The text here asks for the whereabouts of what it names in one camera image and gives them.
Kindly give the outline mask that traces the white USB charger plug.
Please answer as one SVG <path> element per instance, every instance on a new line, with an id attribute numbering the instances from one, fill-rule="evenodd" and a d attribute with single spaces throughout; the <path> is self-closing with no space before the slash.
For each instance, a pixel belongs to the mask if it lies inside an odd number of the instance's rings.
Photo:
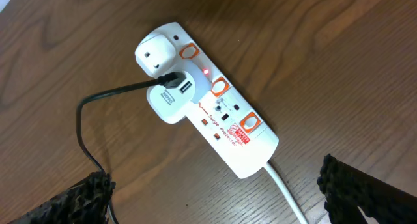
<path id="1" fill-rule="evenodd" d="M 147 90 L 147 101 L 166 123 L 176 124 L 188 114 L 188 107 L 197 104 L 210 90 L 211 84 L 202 71 L 175 72 L 180 76 L 175 87 L 157 85 Z"/>

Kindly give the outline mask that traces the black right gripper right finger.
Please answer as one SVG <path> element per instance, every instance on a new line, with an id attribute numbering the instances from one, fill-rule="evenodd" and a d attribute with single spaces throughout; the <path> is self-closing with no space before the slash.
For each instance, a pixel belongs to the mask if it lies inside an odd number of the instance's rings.
<path id="1" fill-rule="evenodd" d="M 335 157 L 323 159 L 319 190 L 331 223 L 416 223 L 416 197 L 376 179 Z"/>

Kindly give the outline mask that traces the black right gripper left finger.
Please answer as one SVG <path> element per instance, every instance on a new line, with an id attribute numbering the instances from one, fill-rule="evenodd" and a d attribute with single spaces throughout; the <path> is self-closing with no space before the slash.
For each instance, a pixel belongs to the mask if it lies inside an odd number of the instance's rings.
<path id="1" fill-rule="evenodd" d="M 78 183 L 8 224 L 105 224 L 116 183 L 93 172 Z"/>

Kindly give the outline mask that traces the white travel adapter plug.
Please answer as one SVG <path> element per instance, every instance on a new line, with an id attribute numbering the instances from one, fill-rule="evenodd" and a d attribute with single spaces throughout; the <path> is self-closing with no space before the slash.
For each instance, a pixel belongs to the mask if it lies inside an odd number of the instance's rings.
<path id="1" fill-rule="evenodd" d="M 176 48 L 166 35 L 145 37 L 134 52 L 136 62 L 149 77 L 159 77 L 173 69 Z"/>

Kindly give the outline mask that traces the white power strip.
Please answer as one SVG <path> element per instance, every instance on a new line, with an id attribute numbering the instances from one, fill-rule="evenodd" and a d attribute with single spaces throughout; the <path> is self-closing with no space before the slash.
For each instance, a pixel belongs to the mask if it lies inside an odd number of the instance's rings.
<path id="1" fill-rule="evenodd" d="M 274 176 L 269 161 L 279 139 L 260 114 L 177 22 L 160 26 L 149 35 L 154 33 L 166 35 L 176 48 L 173 69 L 168 73 L 200 70 L 210 81 L 208 93 L 197 104 L 189 105 L 184 119 L 239 178 L 260 169 Z"/>

